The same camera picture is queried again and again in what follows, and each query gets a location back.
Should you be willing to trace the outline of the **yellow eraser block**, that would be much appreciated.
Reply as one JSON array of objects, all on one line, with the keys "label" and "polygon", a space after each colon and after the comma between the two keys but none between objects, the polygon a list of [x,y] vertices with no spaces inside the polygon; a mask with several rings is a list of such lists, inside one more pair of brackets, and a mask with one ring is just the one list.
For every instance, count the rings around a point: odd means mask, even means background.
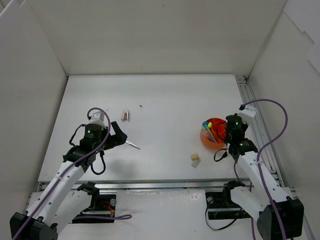
[{"label": "yellow eraser block", "polygon": [[190,156],[190,158],[191,158],[192,161],[195,161],[195,160],[198,160],[198,159],[199,159],[199,156],[198,156],[197,154],[192,154],[192,155]]}]

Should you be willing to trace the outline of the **purple pen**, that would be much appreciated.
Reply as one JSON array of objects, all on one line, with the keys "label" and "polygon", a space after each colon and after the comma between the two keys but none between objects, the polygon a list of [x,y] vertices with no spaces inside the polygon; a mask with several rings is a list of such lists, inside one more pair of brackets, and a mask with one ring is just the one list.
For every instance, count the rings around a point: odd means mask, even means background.
[{"label": "purple pen", "polygon": [[211,136],[210,136],[210,134],[208,133],[208,131],[207,131],[207,130],[204,130],[204,129],[202,129],[201,131],[202,131],[202,133],[204,134],[204,136],[205,136],[209,141],[211,141]]}]

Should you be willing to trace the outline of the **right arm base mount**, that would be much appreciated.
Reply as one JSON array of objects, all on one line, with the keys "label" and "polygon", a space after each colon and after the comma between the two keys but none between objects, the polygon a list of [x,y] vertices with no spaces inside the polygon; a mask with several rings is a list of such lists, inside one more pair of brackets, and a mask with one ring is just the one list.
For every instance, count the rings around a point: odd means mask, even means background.
[{"label": "right arm base mount", "polygon": [[[231,227],[237,220],[249,219],[251,216],[238,204],[231,200],[231,190],[235,187],[246,187],[246,185],[238,180],[232,180],[223,185],[222,191],[207,191],[205,222],[206,225],[213,231],[222,231]],[[225,226],[212,227],[209,220],[231,220]]]}]

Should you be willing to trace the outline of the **small scissors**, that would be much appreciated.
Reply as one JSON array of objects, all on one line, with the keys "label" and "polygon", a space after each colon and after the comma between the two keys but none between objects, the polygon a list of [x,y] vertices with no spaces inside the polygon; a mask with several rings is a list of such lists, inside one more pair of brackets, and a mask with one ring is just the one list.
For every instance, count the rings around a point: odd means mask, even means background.
[{"label": "small scissors", "polygon": [[129,140],[126,140],[126,141],[125,141],[125,143],[126,143],[127,145],[129,145],[129,146],[131,146],[131,147],[135,148],[135,149],[138,149],[138,150],[140,150],[140,149],[141,149],[140,147],[138,147],[137,145],[135,145],[134,143],[132,143],[132,142],[131,142],[131,141],[129,141]]}]

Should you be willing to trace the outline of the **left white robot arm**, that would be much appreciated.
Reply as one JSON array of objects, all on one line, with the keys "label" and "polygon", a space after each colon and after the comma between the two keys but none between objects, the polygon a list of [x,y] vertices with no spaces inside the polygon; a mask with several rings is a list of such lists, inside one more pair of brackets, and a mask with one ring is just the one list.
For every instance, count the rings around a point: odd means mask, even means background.
[{"label": "left white robot arm", "polygon": [[84,125],[84,137],[66,155],[54,178],[40,197],[24,213],[16,212],[10,219],[14,240],[56,240],[64,228],[81,213],[100,204],[100,190],[94,182],[81,184],[71,195],[76,182],[91,168],[97,155],[126,143],[127,135],[116,121],[107,126],[92,121]]}]

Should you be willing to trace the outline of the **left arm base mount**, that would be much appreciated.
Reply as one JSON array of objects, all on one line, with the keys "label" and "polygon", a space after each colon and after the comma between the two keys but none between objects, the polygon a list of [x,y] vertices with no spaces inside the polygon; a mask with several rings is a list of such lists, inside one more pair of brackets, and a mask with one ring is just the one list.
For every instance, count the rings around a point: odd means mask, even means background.
[{"label": "left arm base mount", "polygon": [[[96,187],[93,182],[87,182],[81,184],[77,189],[78,192],[85,192],[91,197],[89,207],[82,210],[75,219],[72,220],[72,224],[111,224],[115,220],[115,205],[111,202],[116,200],[116,195],[114,193],[102,194],[100,189]],[[81,218],[80,217],[107,217],[111,219],[97,219],[97,218]]]}]

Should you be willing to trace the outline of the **pink white stapler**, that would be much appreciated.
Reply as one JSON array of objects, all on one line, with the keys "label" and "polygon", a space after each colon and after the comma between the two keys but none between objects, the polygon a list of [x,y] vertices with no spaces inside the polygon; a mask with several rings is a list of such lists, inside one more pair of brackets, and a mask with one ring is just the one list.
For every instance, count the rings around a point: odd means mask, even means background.
[{"label": "pink white stapler", "polygon": [[130,111],[128,109],[124,109],[121,115],[122,122],[129,122],[130,121]]}]

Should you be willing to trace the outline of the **pale yellow pen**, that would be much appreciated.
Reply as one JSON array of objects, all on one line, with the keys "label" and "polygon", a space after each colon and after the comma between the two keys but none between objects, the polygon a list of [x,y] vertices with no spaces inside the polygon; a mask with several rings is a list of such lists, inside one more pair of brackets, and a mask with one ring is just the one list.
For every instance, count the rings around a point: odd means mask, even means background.
[{"label": "pale yellow pen", "polygon": [[210,135],[211,141],[212,141],[213,143],[216,143],[216,139],[215,139],[215,137],[213,136],[213,134],[212,134],[212,132],[211,132],[211,129],[206,126],[206,130],[207,130],[207,132],[208,132],[209,135]]}]

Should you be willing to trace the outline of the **white eraser block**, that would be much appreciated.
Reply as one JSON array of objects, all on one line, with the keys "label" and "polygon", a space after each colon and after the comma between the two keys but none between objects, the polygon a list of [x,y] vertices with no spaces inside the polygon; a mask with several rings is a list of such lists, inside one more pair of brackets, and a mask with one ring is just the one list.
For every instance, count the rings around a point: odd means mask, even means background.
[{"label": "white eraser block", "polygon": [[192,166],[193,168],[196,168],[196,167],[199,165],[200,162],[201,162],[201,159],[200,159],[200,158],[195,159],[195,160],[192,161],[191,166]]}]

